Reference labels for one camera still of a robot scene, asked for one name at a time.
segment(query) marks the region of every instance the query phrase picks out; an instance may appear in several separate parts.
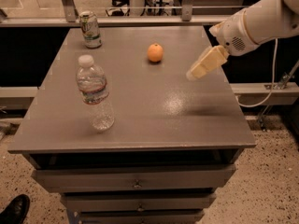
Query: drawer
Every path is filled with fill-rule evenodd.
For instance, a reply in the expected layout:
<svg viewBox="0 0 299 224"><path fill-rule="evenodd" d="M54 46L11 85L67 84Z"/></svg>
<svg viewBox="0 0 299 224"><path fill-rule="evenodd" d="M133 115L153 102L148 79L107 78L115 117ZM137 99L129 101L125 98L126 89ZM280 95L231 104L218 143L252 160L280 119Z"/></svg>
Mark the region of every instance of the drawer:
<svg viewBox="0 0 299 224"><path fill-rule="evenodd" d="M198 193L176 190L166 194L96 194L64 196L63 205L73 212L111 212L132 211L147 212L150 210L182 210L208 208L215 200L213 193Z"/></svg>
<svg viewBox="0 0 299 224"><path fill-rule="evenodd" d="M38 170L36 180L48 192L223 187L235 166L155 166L142 168Z"/></svg>
<svg viewBox="0 0 299 224"><path fill-rule="evenodd" d="M204 215L204 211L162 211L140 213L85 213L79 214L83 224L194 224Z"/></svg>

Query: black shoe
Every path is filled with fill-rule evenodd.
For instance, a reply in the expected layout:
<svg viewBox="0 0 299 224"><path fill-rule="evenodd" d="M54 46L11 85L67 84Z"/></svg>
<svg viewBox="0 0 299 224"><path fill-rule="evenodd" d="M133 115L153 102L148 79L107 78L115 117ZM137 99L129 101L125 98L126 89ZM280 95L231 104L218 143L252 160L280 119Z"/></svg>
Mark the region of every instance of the black shoe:
<svg viewBox="0 0 299 224"><path fill-rule="evenodd" d="M16 197L0 214L1 224L22 224L30 205L28 196L22 194Z"/></svg>

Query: gray tabletop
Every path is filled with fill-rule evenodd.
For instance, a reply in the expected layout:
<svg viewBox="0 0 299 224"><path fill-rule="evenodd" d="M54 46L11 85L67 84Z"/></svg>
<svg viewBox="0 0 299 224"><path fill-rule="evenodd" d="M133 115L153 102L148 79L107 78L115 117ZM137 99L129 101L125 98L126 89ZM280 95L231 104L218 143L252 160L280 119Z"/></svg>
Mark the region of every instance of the gray tabletop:
<svg viewBox="0 0 299 224"><path fill-rule="evenodd" d="M72 153L254 147L254 139L219 68L190 82L185 74L209 45L199 26L101 29L87 49L71 29L21 127L11 153ZM152 64L148 46L164 47ZM107 74L115 123L97 133L75 82L78 56L91 54Z"/></svg>

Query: bottle cap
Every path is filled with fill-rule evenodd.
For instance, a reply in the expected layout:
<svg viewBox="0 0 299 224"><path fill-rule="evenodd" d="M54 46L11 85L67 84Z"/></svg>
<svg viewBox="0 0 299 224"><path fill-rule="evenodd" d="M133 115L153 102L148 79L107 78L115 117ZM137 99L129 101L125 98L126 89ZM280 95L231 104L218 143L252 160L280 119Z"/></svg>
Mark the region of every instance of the bottle cap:
<svg viewBox="0 0 299 224"><path fill-rule="evenodd" d="M78 64L83 68L88 68L93 66L94 60L91 55L82 55L78 58Z"/></svg>

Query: drawer knob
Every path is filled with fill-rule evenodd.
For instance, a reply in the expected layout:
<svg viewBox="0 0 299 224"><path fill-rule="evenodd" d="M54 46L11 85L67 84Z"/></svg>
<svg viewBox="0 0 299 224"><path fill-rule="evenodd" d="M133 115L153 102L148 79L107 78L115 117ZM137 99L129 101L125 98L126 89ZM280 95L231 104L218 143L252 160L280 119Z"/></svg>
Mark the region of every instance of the drawer knob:
<svg viewBox="0 0 299 224"><path fill-rule="evenodd" d="M142 188L142 186L139 183L139 180L136 180L135 183L133 184L133 189L141 189L141 188Z"/></svg>
<svg viewBox="0 0 299 224"><path fill-rule="evenodd" d="M142 204L140 204L137 208L137 212L141 213L141 212L144 212L144 208L142 207Z"/></svg>

